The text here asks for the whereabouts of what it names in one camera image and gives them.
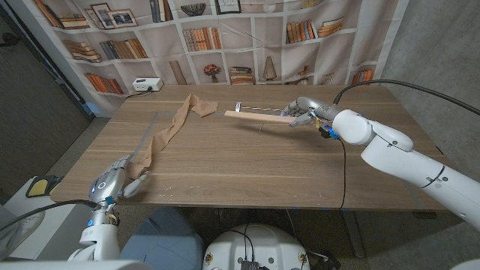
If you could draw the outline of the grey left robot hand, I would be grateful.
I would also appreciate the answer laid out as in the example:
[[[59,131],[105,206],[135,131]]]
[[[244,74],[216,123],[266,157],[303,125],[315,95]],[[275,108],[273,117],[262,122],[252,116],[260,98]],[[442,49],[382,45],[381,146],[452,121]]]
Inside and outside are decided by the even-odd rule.
[[[108,212],[120,198],[131,198],[140,192],[140,188],[149,177],[148,170],[141,170],[130,184],[124,187],[129,179],[127,174],[128,164],[132,154],[113,162],[107,169],[92,183],[88,197],[93,203],[97,203],[100,209]]]

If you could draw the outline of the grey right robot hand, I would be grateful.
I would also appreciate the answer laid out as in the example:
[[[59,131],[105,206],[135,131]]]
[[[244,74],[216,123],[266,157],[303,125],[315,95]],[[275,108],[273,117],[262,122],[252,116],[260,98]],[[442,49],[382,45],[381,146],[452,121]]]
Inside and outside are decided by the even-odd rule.
[[[314,119],[333,121],[340,112],[335,105],[311,97],[298,97],[287,105],[280,115],[295,117],[289,123],[289,126],[293,128],[298,125],[310,124]]]

